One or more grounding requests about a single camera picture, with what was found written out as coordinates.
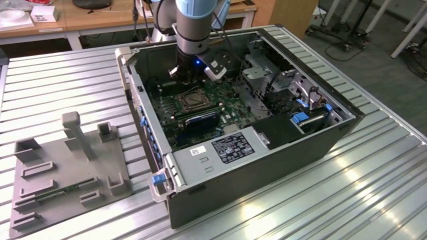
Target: wooden desk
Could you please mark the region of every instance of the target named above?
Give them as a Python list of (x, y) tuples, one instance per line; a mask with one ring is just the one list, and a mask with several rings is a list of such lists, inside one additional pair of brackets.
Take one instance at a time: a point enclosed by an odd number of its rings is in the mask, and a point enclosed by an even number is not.
[[(0, 32), (0, 45), (67, 38), (73, 50), (82, 50), (81, 36), (134, 29), (134, 0), (114, 0), (111, 8), (95, 10), (93, 13), (89, 13), (90, 10), (77, 7), (73, 0), (58, 0), (55, 6), (61, 10), (58, 22), (35, 23), (35, 27)], [(249, 6), (242, 2), (237, 3), (230, 7), (227, 18), (244, 18), (242, 28), (250, 28), (257, 10), (256, 5)], [(150, 28), (155, 27), (153, 17), (147, 18), (147, 23)], [(146, 28), (143, 17), (139, 17), (137, 28)], [(57, 29), (58, 31), (39, 32), (39, 30), (46, 29)]]
[(54, 3), (59, 11), (58, 22), (35, 22), (34, 27), (0, 31), (0, 45), (66, 38), (66, 16), (63, 0)]

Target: green circuit board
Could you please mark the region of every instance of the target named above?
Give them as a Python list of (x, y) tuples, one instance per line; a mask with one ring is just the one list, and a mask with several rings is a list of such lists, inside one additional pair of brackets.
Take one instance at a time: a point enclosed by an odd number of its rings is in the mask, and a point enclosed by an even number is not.
[[(209, 81), (167, 96), (153, 91), (151, 104), (174, 151), (223, 136), (227, 133), (225, 132), (227, 126), (235, 125), (234, 127), (244, 129), (257, 121), (237, 95), (234, 86), (233, 80), (222, 83)], [(215, 112), (221, 114), (218, 126), (202, 134), (183, 136), (186, 120)]]

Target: warning label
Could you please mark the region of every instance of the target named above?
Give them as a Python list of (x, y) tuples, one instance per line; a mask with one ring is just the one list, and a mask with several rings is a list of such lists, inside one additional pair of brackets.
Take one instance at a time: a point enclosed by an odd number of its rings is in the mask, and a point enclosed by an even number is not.
[(242, 132), (225, 137), (222, 140), (214, 141), (213, 145), (225, 164), (230, 164), (256, 153)]

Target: cable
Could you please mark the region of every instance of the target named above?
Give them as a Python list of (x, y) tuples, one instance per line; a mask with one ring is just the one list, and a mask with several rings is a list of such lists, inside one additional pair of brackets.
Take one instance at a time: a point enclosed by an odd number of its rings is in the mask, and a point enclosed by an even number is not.
[(278, 69), (278, 71), (276, 71), (276, 73), (274, 73), (272, 81), (269, 82), (269, 84), (266, 86), (266, 90), (265, 90), (266, 94), (270, 93), (273, 85), (278, 79), (280, 74), (281, 74), (281, 70)]
[(350, 3), (352, 3), (352, 1), (353, 0), (349, 0), (349, 2), (346, 3), (346, 6), (345, 6), (345, 8), (344, 8), (344, 10), (342, 10), (342, 12), (341, 12), (341, 14), (340, 14), (340, 19), (342, 19), (342, 16), (345, 15), (345, 12), (346, 12), (346, 10), (348, 10), (348, 8), (349, 8), (349, 5), (350, 5)]
[(329, 46), (326, 49), (325, 49), (325, 54), (334, 60), (340, 61), (340, 62), (348, 62), (350, 61), (352, 59), (354, 59), (365, 50), (362, 49), (356, 55), (353, 55), (350, 58), (348, 59), (338, 59), (336, 57), (333, 57), (329, 53), (329, 50), (332, 47), (337, 46), (338, 44), (341, 44), (342, 42), (338, 42), (338, 43), (334, 43), (332, 46)]
[(110, 42), (107, 44), (101, 44), (99, 42), (91, 40), (93, 37), (89, 37), (89, 36), (82, 36), (82, 37), (85, 37), (85, 39), (89, 40), (91, 43), (94, 43), (94, 44), (97, 44), (97, 45), (99, 45), (102, 47), (106, 47), (106, 46), (113, 44), (115, 36), (117, 36), (117, 32), (113, 33), (111, 40), (110, 40)]
[(149, 5), (149, 8), (150, 8), (151, 17), (155, 17), (154, 10), (153, 10), (153, 4), (151, 4), (151, 3), (149, 3), (147, 5)]
[(153, 37), (150, 36), (150, 30), (149, 30), (149, 22), (147, 22), (147, 16), (146, 16), (145, 4), (143, 4), (143, 3), (141, 3), (141, 5), (142, 5), (142, 14), (143, 14), (143, 16), (145, 16), (145, 22), (146, 22), (147, 37), (149, 37), (149, 39), (151, 40), (151, 39), (153, 39)]
[(139, 10), (137, 9), (137, 0), (134, 0), (134, 9), (133, 9), (134, 31), (135, 31), (135, 35), (137, 35), (138, 40), (142, 42), (143, 37), (139, 35), (139, 31), (137, 29), (137, 23), (139, 20), (139, 16), (141, 16), (141, 13), (139, 13)]
[(166, 34), (166, 31), (162, 29), (161, 27), (161, 23), (159, 23), (159, 12), (161, 12), (161, 7), (162, 7), (162, 4), (166, 0), (161, 0), (159, 2), (159, 5), (158, 5), (158, 12), (155, 13), (155, 22), (158, 23), (158, 30), (159, 32), (165, 35)]
[(321, 28), (328, 29), (326, 19), (324, 18), (322, 9), (321, 9), (320, 5), (321, 5), (321, 0), (318, 2), (320, 14), (321, 14), (321, 18), (322, 18)]
[(244, 63), (242, 58), (241, 58), (241, 57), (237, 55), (237, 53), (234, 52), (233, 42), (230, 41), (229, 35), (227, 35), (227, 33), (226, 33), (225, 25), (223, 25), (223, 23), (222, 23), (222, 21), (221, 21), (221, 18), (219, 18), (219, 16), (217, 15), (215, 12), (214, 12), (214, 16), (215, 16), (215, 19), (217, 19), (217, 21), (218, 21), (218, 23), (219, 23), (219, 26), (221, 26), (221, 30), (222, 30), (222, 32), (223, 32), (223, 35), (219, 33), (219, 31), (218, 31), (214, 27), (211, 27), (211, 29), (213, 29), (214, 32), (219, 35), (219, 37), (221, 37), (222, 39), (225, 39), (225, 41), (227, 41), (229, 46), (230, 46), (230, 52), (231, 52), (231, 54), (233, 54), (234, 57), (241, 61), (241, 63)]
[[(417, 58), (413, 56), (413, 54), (410, 52), (406, 52), (406, 54), (412, 57), (412, 59), (417, 62), (417, 64), (421, 66), (421, 68), (426, 71), (426, 68), (424, 67), (422, 63), (417, 60)], [(410, 66), (410, 63), (408, 60), (405, 60), (405, 64), (406, 64), (406, 67), (408, 69), (410, 70), (410, 72), (421, 79), (424, 80), (425, 82), (427, 82), (427, 79), (420, 75), (420, 73), (417, 73), (413, 69), (412, 69), (412, 66)]]
[(86, 37), (90, 38), (90, 39), (98, 39), (101, 37), (101, 35), (102, 34), (98, 34), (98, 36), (94, 36), (94, 37), (93, 36), (86, 36)]

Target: metal workbench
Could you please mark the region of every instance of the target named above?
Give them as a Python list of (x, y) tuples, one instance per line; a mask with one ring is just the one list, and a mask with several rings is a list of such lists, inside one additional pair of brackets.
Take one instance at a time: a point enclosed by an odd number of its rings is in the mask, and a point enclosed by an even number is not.
[(25, 239), (427, 237), (426, 137), (286, 29), (265, 29), (368, 114), (326, 157), (173, 230), (166, 205), (154, 202), (149, 190), (150, 166), (122, 89), (118, 46), (15, 58), (0, 81), (0, 240), (10, 235), (14, 141), (65, 138), (59, 113), (70, 110), (81, 112), (83, 131), (107, 120), (119, 126), (135, 194)]

